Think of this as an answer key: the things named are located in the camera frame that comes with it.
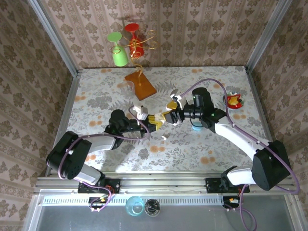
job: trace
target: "blue object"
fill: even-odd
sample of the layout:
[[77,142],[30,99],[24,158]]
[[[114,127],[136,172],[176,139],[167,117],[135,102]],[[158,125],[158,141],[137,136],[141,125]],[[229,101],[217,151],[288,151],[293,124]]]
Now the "blue object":
[[139,216],[144,211],[144,202],[138,196],[132,196],[126,201],[126,212],[131,216]]
[[200,122],[194,122],[193,124],[195,125],[195,126],[194,125],[192,126],[193,130],[201,131],[203,129],[203,127],[201,127],[202,124]]

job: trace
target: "cable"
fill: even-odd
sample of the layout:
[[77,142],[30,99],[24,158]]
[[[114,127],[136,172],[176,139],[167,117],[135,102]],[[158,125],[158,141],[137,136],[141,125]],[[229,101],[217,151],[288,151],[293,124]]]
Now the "cable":
[[62,157],[62,160],[59,164],[59,168],[58,168],[58,176],[60,179],[65,179],[61,172],[62,172],[62,167],[63,167],[63,163],[64,163],[64,160],[66,159],[68,153],[72,150],[72,148],[75,146],[76,143],[78,143],[81,139],[85,139],[85,138],[90,138],[90,137],[98,137],[98,136],[110,136],[110,137],[115,137],[115,138],[119,138],[119,139],[124,139],[124,140],[128,140],[128,141],[141,141],[141,140],[144,140],[144,139],[147,139],[150,137],[150,131],[149,129],[144,125],[144,123],[142,123],[141,120],[139,120],[132,112],[131,112],[131,109],[134,107],[131,106],[128,111],[129,113],[134,117],[134,119],[136,119],[140,124],[141,126],[144,127],[144,129],[146,130],[146,136],[142,137],[142,138],[130,138],[130,137],[123,137],[123,136],[117,136],[117,135],[111,135],[111,134],[106,134],[106,133],[98,133],[98,134],[91,134],[91,135],[85,135],[85,136],[80,136],[78,137],[72,144],[71,146],[69,146],[69,148],[66,150],[65,154],[63,155]]
[[241,195],[240,195],[240,208],[239,208],[239,210],[240,210],[240,216],[241,216],[241,220],[242,220],[242,223],[243,223],[245,229],[246,229],[247,231],[250,231],[249,228],[247,227],[247,225],[246,225],[246,223],[245,223],[245,221],[244,221],[244,217],[243,217],[243,210],[246,210],[246,212],[248,212],[248,213],[250,214],[250,216],[253,218],[253,220],[254,220],[254,222],[255,222],[255,224],[256,224],[255,228],[254,228],[252,231],[256,231],[256,230],[257,230],[257,220],[256,220],[256,218],[254,217],[254,215],[253,215],[249,210],[247,210],[247,209],[245,209],[245,208],[242,208],[243,194],[244,194],[245,188],[246,188],[247,186],[248,186],[248,184],[245,184],[245,185],[244,185],[244,187],[243,187],[243,189],[242,189],[242,192],[241,192]]
[[[102,209],[104,209],[104,208],[109,204],[109,202],[110,202],[110,200],[111,200],[111,191],[110,191],[108,188],[103,187],[103,186],[90,185],[90,184],[88,184],[88,183],[86,183],[86,182],[83,182],[83,181],[80,181],[80,183],[82,183],[82,184],[84,184],[84,185],[87,185],[87,186],[90,187],[90,188],[104,189],[104,190],[108,191],[108,199],[107,199],[106,203],[105,203],[102,207],[98,208],[99,211],[101,211]],[[94,198],[94,199],[91,201],[91,203],[90,203],[90,208],[92,208],[92,205],[94,204],[94,202],[96,202],[99,198],[100,198],[100,197]]]
[[[233,207],[231,207],[230,205],[228,205],[228,204],[224,204],[225,206],[227,206],[227,207],[229,207],[230,209],[232,209],[232,210],[236,210],[236,211],[239,211],[240,212],[240,215],[241,215],[241,210],[242,211],[244,211],[244,212],[246,212],[250,217],[251,217],[251,219],[253,220],[253,223],[255,224],[255,227],[254,227],[254,229],[253,230],[251,230],[251,231],[256,231],[257,230],[257,220],[256,220],[256,218],[255,218],[255,216],[252,214],[252,212],[250,212],[248,209],[246,209],[246,208],[233,208]],[[226,210],[225,208],[211,208],[210,210]]]
[[229,109],[228,109],[228,99],[227,99],[227,91],[225,89],[225,87],[222,85],[221,82],[219,82],[218,80],[216,79],[213,79],[213,78],[205,78],[205,79],[202,79],[198,82],[196,82],[194,85],[192,85],[189,89],[187,89],[182,95],[181,97],[183,98],[184,95],[186,95],[189,91],[191,91],[195,86],[197,86],[198,84],[204,82],[204,81],[214,81],[216,83],[218,83],[221,88],[223,89],[223,92],[224,92],[224,95],[225,95],[225,107],[226,107],[226,116],[227,116],[227,119],[229,121],[230,124],[232,124],[232,126],[238,130],[240,133],[242,133],[243,135],[245,135],[246,137],[250,138],[251,140],[253,140],[254,142],[256,143],[259,143],[263,148],[265,148],[266,150],[268,150],[276,159],[278,159],[278,161],[289,171],[289,173],[291,174],[292,178],[294,179],[295,183],[296,183],[296,190],[295,191],[292,191],[292,190],[288,190],[288,189],[285,189],[281,186],[278,186],[276,185],[277,188],[283,190],[283,191],[286,191],[286,192],[289,192],[290,194],[299,194],[299,191],[300,191],[300,187],[299,187],[299,182],[298,182],[298,179],[295,175],[295,173],[292,171],[292,169],[272,150],[270,149],[266,144],[264,144],[263,142],[260,142],[257,138],[255,138],[254,136],[250,135],[249,133],[247,133],[246,131],[244,131],[243,129],[241,129],[240,127],[236,126],[234,124],[234,122],[231,120],[231,117],[229,115]]
[[198,125],[193,124],[192,119],[191,119],[191,124],[196,128],[203,128],[203,126],[198,126]]
[[94,204],[94,203],[97,203],[97,202],[102,202],[102,201],[100,200],[100,197],[94,197],[94,199],[93,199],[92,201],[90,201],[89,208],[90,208],[92,211],[95,210],[95,208],[93,208],[93,204]]
[[112,190],[112,193],[115,194],[115,190],[110,185],[106,184],[105,187],[107,187],[109,190]]

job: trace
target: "vent grille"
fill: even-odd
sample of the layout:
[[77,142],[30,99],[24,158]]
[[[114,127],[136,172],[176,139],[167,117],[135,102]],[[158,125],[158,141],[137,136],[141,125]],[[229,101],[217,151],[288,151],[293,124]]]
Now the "vent grille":
[[[146,202],[149,199],[156,199],[161,205],[223,205],[222,196],[158,196],[142,197]],[[117,195],[109,205],[124,206],[129,197]],[[59,196],[46,196],[43,206],[88,206],[89,198],[65,198]]]

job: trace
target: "blue cup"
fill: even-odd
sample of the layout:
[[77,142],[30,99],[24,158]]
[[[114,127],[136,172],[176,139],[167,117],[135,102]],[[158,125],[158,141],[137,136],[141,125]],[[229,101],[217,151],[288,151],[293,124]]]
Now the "blue cup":
[[126,201],[126,212],[131,216],[139,216],[144,211],[144,202],[138,196],[132,196]]

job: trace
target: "wooden board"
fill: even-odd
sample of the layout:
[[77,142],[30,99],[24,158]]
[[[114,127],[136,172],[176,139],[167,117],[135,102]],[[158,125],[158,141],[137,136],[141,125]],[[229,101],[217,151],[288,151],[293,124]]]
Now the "wooden board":
[[135,95],[141,101],[154,95],[157,91],[143,73],[140,75],[141,86],[139,86],[138,76],[139,72],[134,72],[126,76],[125,79],[135,84]]

